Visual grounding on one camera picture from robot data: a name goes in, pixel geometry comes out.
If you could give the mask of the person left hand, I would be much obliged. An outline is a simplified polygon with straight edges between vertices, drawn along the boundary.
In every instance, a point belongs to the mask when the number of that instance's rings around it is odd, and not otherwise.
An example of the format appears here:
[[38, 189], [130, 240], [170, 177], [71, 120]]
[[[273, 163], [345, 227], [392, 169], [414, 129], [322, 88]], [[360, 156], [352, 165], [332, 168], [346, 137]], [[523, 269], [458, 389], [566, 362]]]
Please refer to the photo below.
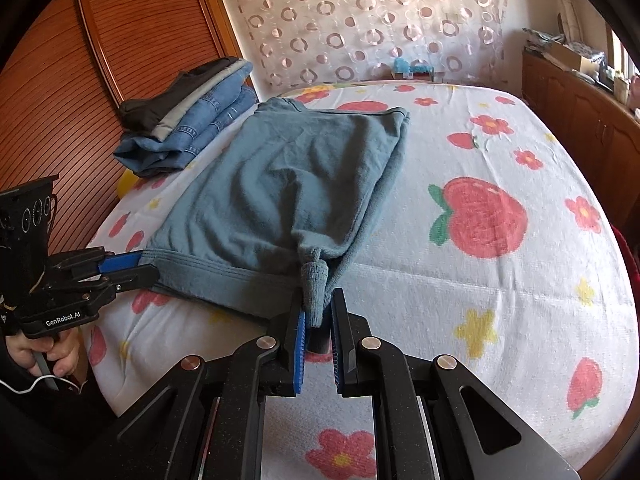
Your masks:
[[57, 340], [51, 337], [29, 339], [23, 333], [6, 336], [6, 348], [10, 358], [34, 376], [41, 375], [36, 362], [36, 353], [39, 352], [53, 363], [53, 375], [73, 377], [78, 382], [87, 378], [86, 352], [77, 327], [64, 330]]

